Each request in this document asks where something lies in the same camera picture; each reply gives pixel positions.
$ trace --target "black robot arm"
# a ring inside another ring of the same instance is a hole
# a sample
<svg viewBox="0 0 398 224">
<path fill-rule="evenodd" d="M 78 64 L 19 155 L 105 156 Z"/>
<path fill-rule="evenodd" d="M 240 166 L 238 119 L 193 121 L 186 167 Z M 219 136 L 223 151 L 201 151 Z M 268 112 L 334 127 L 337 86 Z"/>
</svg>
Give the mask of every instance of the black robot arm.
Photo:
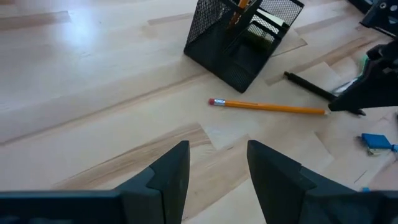
<svg viewBox="0 0 398 224">
<path fill-rule="evenodd" d="M 363 75 L 329 104 L 332 111 L 398 106 L 398 39 L 366 54 Z"/>
</svg>

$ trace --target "black plastic part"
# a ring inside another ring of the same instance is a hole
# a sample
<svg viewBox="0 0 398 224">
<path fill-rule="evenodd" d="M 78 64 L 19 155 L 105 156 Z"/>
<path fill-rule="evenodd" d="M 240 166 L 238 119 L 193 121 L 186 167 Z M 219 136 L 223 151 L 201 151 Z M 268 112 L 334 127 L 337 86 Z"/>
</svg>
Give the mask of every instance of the black plastic part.
<svg viewBox="0 0 398 224">
<path fill-rule="evenodd" d="M 182 141 L 114 190 L 1 192 L 0 223 L 181 223 L 189 165 Z"/>
<path fill-rule="evenodd" d="M 398 40 L 367 52 L 363 75 L 329 104 L 332 111 L 398 105 Z"/>
<path fill-rule="evenodd" d="M 396 0 L 376 1 L 366 13 L 361 24 L 390 37 L 396 37 L 398 34 L 398 2 Z"/>
<path fill-rule="evenodd" d="M 337 96 L 331 94 L 330 92 L 323 90 L 322 88 L 310 83 L 309 81 L 301 78 L 300 76 L 294 74 L 294 73 L 290 73 L 290 72 L 285 72 L 284 75 L 287 77 L 287 79 L 291 82 L 293 82 L 294 84 L 297 84 L 298 86 L 301 86 L 302 88 L 326 99 L 329 102 L 333 102 L 337 99 Z M 353 109 L 353 110 L 347 110 L 352 114 L 355 115 L 363 115 L 366 116 L 366 113 L 359 109 Z"/>
<path fill-rule="evenodd" d="M 250 175 L 267 224 L 391 224 L 398 192 L 356 192 L 248 142 Z"/>
<path fill-rule="evenodd" d="M 184 53 L 243 93 L 257 77 L 303 4 L 297 0 L 252 0 L 244 10 L 234 0 L 199 0 Z M 258 9 L 285 21 L 280 26 Z M 235 14 L 238 22 L 230 24 Z"/>
<path fill-rule="evenodd" d="M 370 8 L 372 8 L 372 4 L 368 3 L 366 0 L 348 0 L 351 4 L 353 4 L 358 10 L 360 10 L 363 14 L 366 14 Z"/>
</svg>

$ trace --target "yellow pencil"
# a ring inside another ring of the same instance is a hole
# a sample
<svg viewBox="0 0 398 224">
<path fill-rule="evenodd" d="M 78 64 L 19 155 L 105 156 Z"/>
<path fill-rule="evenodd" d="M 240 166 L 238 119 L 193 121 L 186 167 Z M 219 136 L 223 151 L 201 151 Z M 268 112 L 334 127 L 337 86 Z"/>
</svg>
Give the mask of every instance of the yellow pencil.
<svg viewBox="0 0 398 224">
<path fill-rule="evenodd" d="M 249 0 L 240 0 L 239 4 L 238 4 L 238 7 L 240 7 L 241 9 L 244 9 L 248 5 L 248 3 L 249 3 Z M 238 19 L 239 19 L 239 16 L 240 15 L 235 12 L 234 16 L 232 17 L 231 21 L 229 22 L 228 27 L 231 27 L 231 26 L 235 25 L 236 21 L 238 21 Z"/>
<path fill-rule="evenodd" d="M 319 115 L 329 114 L 328 111 L 323 110 L 323 109 L 272 105 L 272 104 L 266 104 L 266 103 L 246 103 L 246 102 L 223 100 L 223 99 L 209 99 L 209 104 L 215 105 L 215 106 L 229 106 L 229 107 L 235 107 L 235 108 L 282 111 L 282 112 L 289 112 L 289 113 L 319 114 Z"/>
</svg>

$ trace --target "mesh desk organizer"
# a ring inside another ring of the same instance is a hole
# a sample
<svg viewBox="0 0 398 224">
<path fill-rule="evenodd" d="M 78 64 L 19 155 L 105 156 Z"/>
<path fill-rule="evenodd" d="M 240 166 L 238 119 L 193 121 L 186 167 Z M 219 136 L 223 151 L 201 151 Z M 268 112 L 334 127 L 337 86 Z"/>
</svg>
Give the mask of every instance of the mesh desk organizer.
<svg viewBox="0 0 398 224">
<path fill-rule="evenodd" d="M 252 0 L 245 9 L 234 0 L 199 0 L 184 53 L 243 93 L 303 7 L 296 0 Z"/>
</svg>

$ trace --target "wood plank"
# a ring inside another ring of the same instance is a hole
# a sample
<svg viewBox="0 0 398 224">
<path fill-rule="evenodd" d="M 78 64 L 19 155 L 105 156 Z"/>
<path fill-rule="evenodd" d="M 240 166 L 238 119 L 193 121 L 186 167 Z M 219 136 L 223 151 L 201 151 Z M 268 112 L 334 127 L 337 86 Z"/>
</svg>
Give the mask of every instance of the wood plank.
<svg viewBox="0 0 398 224">
<path fill-rule="evenodd" d="M 347 14 L 348 16 L 342 15 L 340 21 L 328 21 L 329 24 L 324 24 L 325 27 L 312 30 L 304 34 L 300 34 L 301 38 L 308 44 L 320 45 L 325 42 L 330 42 L 332 40 L 340 40 L 344 38 L 347 32 L 356 30 L 361 26 L 359 22 L 361 17 Z"/>
<path fill-rule="evenodd" d="M 196 1 L 177 0 L 178 7 L 170 7 L 163 0 L 139 1 L 134 4 L 118 4 L 113 7 L 86 7 L 68 10 L 74 24 L 91 30 L 120 29 L 128 26 L 143 26 L 148 21 L 176 15 L 193 14 Z"/>
<path fill-rule="evenodd" d="M 223 85 L 227 87 L 218 78 L 207 75 L 3 144 L 0 170 L 11 166 L 9 162 L 14 158 L 18 158 L 20 166 L 0 175 L 0 189 L 47 189 L 173 129 L 217 114 L 222 108 L 208 106 L 209 98 L 216 93 L 226 98 L 239 95 L 231 88 L 220 88 Z M 12 178 L 16 173 L 19 179 Z"/>
<path fill-rule="evenodd" d="M 308 34 L 308 33 L 314 32 L 316 30 L 328 28 L 329 26 L 331 26 L 337 22 L 341 22 L 341 21 L 345 20 L 349 16 L 350 16 L 349 14 L 343 14 L 343 15 L 339 15 L 336 17 L 331 17 L 331 18 L 325 19 L 323 21 L 318 21 L 318 22 L 314 22 L 311 24 L 307 24 L 302 27 L 297 27 L 297 28 L 295 28 L 295 30 L 298 35 Z"/>
<path fill-rule="evenodd" d="M 96 88 L 65 94 L 47 101 L 37 103 L 31 101 L 27 105 L 12 106 L 5 100 L 7 103 L 5 106 L 11 107 L 11 110 L 6 108 L 7 110 L 0 114 L 0 124 L 5 127 L 0 131 L 0 142 L 43 131 L 110 106 L 156 95 L 206 74 L 203 68 L 189 62 L 182 62 L 186 60 L 186 58 L 182 58 L 175 63 L 161 65 L 136 76 L 115 80 L 115 82 L 99 85 Z"/>
<path fill-rule="evenodd" d="M 306 135 L 295 133 L 295 138 L 289 138 L 286 142 L 289 142 L 290 147 L 285 155 L 312 171 L 322 172 L 335 159 L 315 133 Z"/>
<path fill-rule="evenodd" d="M 67 11 L 0 19 L 0 31 L 70 22 Z"/>
<path fill-rule="evenodd" d="M 22 14 L 40 14 L 48 12 L 68 11 L 72 9 L 115 7 L 124 4 L 134 4 L 146 0 L 15 0 L 19 11 Z"/>
<path fill-rule="evenodd" d="M 365 31 L 367 31 L 367 30 L 366 30 L 367 28 L 365 28 L 365 27 L 359 27 L 358 29 L 359 29 L 359 30 L 365 30 Z M 368 50 L 370 50 L 371 48 L 373 48 L 374 46 L 379 45 L 379 44 L 387 44 L 387 43 L 390 42 L 390 41 L 392 41 L 392 39 L 391 39 L 390 37 L 385 36 L 385 35 L 382 35 L 382 36 L 381 36 L 380 38 L 378 38 L 375 42 L 371 42 L 371 43 L 368 43 L 368 44 L 366 44 L 366 45 L 360 47 L 357 51 L 353 52 L 353 53 L 350 55 L 350 57 L 352 57 L 353 60 L 355 60 L 355 61 L 358 62 L 358 61 L 362 60 L 362 58 L 364 57 L 364 55 L 366 54 L 366 52 L 367 52 Z"/>
<path fill-rule="evenodd" d="M 346 1 L 332 1 L 317 6 L 304 7 L 302 13 L 292 24 L 294 29 L 347 14 L 346 8 L 353 7 Z"/>
<path fill-rule="evenodd" d="M 326 62 L 321 62 L 302 72 L 298 76 L 310 81 L 324 90 L 331 90 L 342 84 L 340 76 Z"/>
<path fill-rule="evenodd" d="M 0 0 L 0 6 L 13 5 L 16 0 Z"/>
<path fill-rule="evenodd" d="M 14 4 L 0 5 L 0 18 L 20 16 L 18 8 Z"/>
<path fill-rule="evenodd" d="M 344 157 L 350 150 L 363 149 L 363 145 L 357 137 L 373 125 L 373 122 L 355 118 L 350 114 L 340 113 L 335 114 L 334 119 L 329 124 L 318 129 L 315 133 L 329 153 L 338 159 Z"/>
<path fill-rule="evenodd" d="M 248 136 L 191 166 L 183 220 L 193 218 L 249 178 Z"/>
<path fill-rule="evenodd" d="M 387 165 L 377 176 L 375 176 L 372 182 L 369 184 L 371 190 L 397 190 L 398 179 L 396 177 L 398 173 L 398 162 L 393 162 Z"/>
<path fill-rule="evenodd" d="M 322 55 L 321 57 L 318 57 L 315 60 L 312 60 L 311 62 L 301 64 L 299 66 L 291 68 L 289 70 L 289 72 L 292 72 L 292 73 L 302 72 L 302 71 L 304 71 L 314 65 L 317 65 L 321 62 L 326 62 L 328 65 L 333 65 L 334 63 L 345 58 L 347 55 L 352 54 L 353 52 L 357 51 L 361 47 L 377 41 L 378 38 L 379 38 L 378 35 L 373 36 L 373 37 L 370 36 L 370 37 L 358 38 L 356 40 L 348 42 L 347 44 L 345 44 L 341 47 L 338 47 L 337 49 L 332 50 L 331 52 L 328 52 L 327 54 Z"/>
<path fill-rule="evenodd" d="M 309 6 L 319 6 L 322 4 L 329 4 L 332 2 L 338 2 L 340 0 L 308 0 L 308 5 Z"/>
<path fill-rule="evenodd" d="M 348 82 L 356 78 L 361 73 L 359 64 L 359 61 L 354 61 L 351 57 L 345 57 L 334 63 L 332 66 L 330 66 L 330 68 L 333 69 L 333 71 L 335 71 L 336 74 L 342 78 L 342 80 Z"/>
<path fill-rule="evenodd" d="M 57 183 L 54 188 L 60 190 L 95 188 L 121 175 L 147 167 L 183 140 L 190 141 L 191 162 L 197 160 L 197 157 L 201 157 L 202 154 L 210 154 L 215 151 L 200 125 L 191 124 L 171 131 L 144 145 L 130 149 L 117 157 Z M 201 149 L 200 152 L 196 152 L 195 148 L 198 146 L 206 147 Z"/>
<path fill-rule="evenodd" d="M 158 19 L 150 19 L 150 20 L 148 20 L 148 24 L 150 26 L 153 26 L 153 25 L 165 24 L 168 22 L 175 22 L 175 21 L 179 21 L 181 19 L 192 19 L 192 18 L 193 18 L 193 13 L 185 13 L 185 14 L 179 14 L 179 15 L 175 15 L 175 16 L 167 16 L 167 17 L 158 18 Z"/>
<path fill-rule="evenodd" d="M 361 122 L 358 123 L 360 128 L 349 124 L 345 124 L 344 128 L 342 124 L 334 124 L 334 130 L 327 126 L 326 132 L 317 132 L 321 142 L 335 158 L 322 174 L 351 188 L 360 189 L 367 186 L 386 164 L 395 160 L 395 155 L 386 151 L 377 157 L 369 156 L 357 136 L 361 133 L 378 133 L 385 134 L 390 141 L 396 141 L 398 130 L 387 120 L 370 121 L 365 125 Z"/>
<path fill-rule="evenodd" d="M 13 17 L 18 15 L 18 12 L 7 11 L 6 14 L 2 16 L 0 10 L 1 17 L 10 17 L 7 13 L 14 13 L 12 15 Z M 70 22 L 5 30 L 0 32 L 0 53 L 8 54 L 12 57 L 14 55 L 12 50 L 18 51 L 16 49 L 19 49 L 19 51 L 21 51 L 21 49 L 35 49 L 38 54 L 40 54 L 39 52 L 45 51 L 49 45 L 54 45 L 56 47 L 53 47 L 53 49 L 58 49 L 59 51 L 63 49 L 64 55 L 68 55 L 66 54 L 66 52 L 70 52 L 68 46 L 75 46 L 85 40 L 86 36 L 84 33 L 80 32 L 79 29 Z"/>
<path fill-rule="evenodd" d="M 306 45 L 306 41 L 303 40 L 294 29 L 290 29 L 282 39 L 282 42 L 279 44 L 278 48 L 276 48 L 275 52 L 272 54 L 272 57 L 281 55 L 291 50 L 297 50 L 298 48 Z"/>
<path fill-rule="evenodd" d="M 261 224 L 265 223 L 250 179 L 184 224 Z"/>
</svg>

